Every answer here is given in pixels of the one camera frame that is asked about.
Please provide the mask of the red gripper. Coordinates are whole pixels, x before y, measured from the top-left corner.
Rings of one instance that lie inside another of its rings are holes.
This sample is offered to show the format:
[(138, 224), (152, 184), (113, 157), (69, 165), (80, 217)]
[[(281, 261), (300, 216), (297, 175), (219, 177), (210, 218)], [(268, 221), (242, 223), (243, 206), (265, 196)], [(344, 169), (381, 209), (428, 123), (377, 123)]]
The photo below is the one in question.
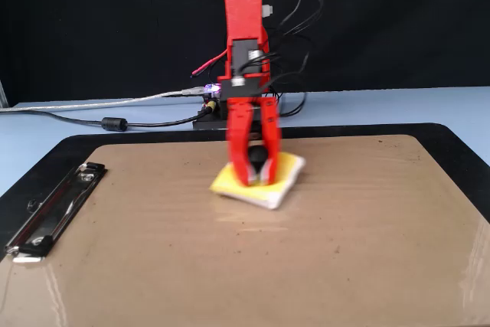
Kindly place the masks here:
[(276, 100), (229, 100), (227, 107), (228, 156), (237, 180), (245, 186), (251, 183), (254, 170), (248, 159), (249, 141), (263, 140), (268, 156), (260, 171), (260, 179), (264, 184), (273, 184), (281, 140)]

